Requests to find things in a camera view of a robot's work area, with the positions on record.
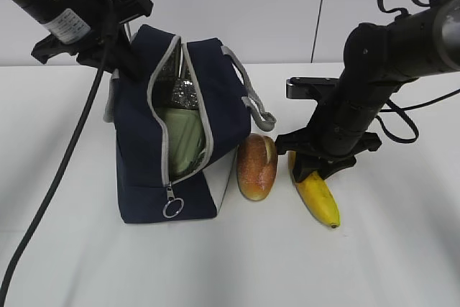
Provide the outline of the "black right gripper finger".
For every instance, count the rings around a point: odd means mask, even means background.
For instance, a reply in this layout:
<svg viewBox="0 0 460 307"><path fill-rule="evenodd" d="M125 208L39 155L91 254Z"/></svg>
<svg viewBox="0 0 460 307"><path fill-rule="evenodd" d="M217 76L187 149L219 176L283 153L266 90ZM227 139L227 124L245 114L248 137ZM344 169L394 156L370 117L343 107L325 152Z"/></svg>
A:
<svg viewBox="0 0 460 307"><path fill-rule="evenodd" d="M319 169L319 175L322 179L326 180L342 170L354 167L356 163L357 159L355 156L348 157L344 160L328 161L322 164Z"/></svg>
<svg viewBox="0 0 460 307"><path fill-rule="evenodd" d="M308 176L310 176L314 172L317 172L319 176L322 178L322 166L323 161L321 158L296 152L293 168L293 177L295 182L303 182Z"/></svg>

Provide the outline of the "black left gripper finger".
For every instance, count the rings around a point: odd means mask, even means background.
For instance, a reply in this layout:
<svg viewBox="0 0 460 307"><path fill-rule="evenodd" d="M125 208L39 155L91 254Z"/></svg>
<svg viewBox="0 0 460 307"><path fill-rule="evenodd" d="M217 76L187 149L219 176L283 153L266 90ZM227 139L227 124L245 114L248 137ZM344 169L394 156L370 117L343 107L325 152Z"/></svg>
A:
<svg viewBox="0 0 460 307"><path fill-rule="evenodd" d="M120 42L114 46L114 67L132 81L140 81L144 75L142 62L133 48Z"/></svg>

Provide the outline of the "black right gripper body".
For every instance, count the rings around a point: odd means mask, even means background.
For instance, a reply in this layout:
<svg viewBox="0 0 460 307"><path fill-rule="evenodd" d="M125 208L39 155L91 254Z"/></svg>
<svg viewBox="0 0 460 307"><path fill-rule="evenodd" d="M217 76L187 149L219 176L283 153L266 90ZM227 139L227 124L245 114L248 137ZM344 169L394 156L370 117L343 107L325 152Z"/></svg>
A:
<svg viewBox="0 0 460 307"><path fill-rule="evenodd" d="M294 151L309 157L338 162L361 152L376 152L382 141L374 132L351 131L339 125L320 129L306 126L288 134L280 134L275 140L279 155Z"/></svg>

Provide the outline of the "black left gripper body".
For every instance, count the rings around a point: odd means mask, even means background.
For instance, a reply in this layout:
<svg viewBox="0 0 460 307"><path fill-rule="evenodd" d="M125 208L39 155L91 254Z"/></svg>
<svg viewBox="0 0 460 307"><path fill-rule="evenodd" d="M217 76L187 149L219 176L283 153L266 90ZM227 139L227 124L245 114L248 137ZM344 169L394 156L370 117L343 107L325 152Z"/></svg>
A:
<svg viewBox="0 0 460 307"><path fill-rule="evenodd" d="M32 7L32 17L49 35L32 49L32 57L45 64L67 53L78 64L105 70L114 67L114 46L130 45L124 25L152 13L151 0L44 0Z"/></svg>

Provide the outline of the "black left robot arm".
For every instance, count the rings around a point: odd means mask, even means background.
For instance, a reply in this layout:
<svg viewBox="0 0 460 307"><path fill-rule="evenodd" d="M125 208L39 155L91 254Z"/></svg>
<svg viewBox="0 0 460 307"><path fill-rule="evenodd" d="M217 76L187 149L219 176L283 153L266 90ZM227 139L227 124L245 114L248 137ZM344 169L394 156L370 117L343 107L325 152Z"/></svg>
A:
<svg viewBox="0 0 460 307"><path fill-rule="evenodd" d="M49 35L35 44L31 55L45 64L68 54L80 65L118 70L127 78L142 77L139 58L125 24L152 13L151 0L12 0Z"/></svg>

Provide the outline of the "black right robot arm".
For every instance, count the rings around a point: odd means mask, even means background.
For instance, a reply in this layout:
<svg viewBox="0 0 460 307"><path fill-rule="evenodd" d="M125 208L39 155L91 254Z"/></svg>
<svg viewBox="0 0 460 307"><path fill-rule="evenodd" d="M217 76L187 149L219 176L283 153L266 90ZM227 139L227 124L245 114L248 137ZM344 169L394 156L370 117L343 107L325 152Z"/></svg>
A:
<svg viewBox="0 0 460 307"><path fill-rule="evenodd" d="M380 138L368 128L383 106L415 126L390 102L393 93L423 76L458 70L459 0L429 0L425 11L401 14L386 26L361 23L346 41L339 78L287 80L288 98L317 106L305 127L277 137L277 152L295 152L296 182L313 172L326 179L354 166L359 153L379 149Z"/></svg>

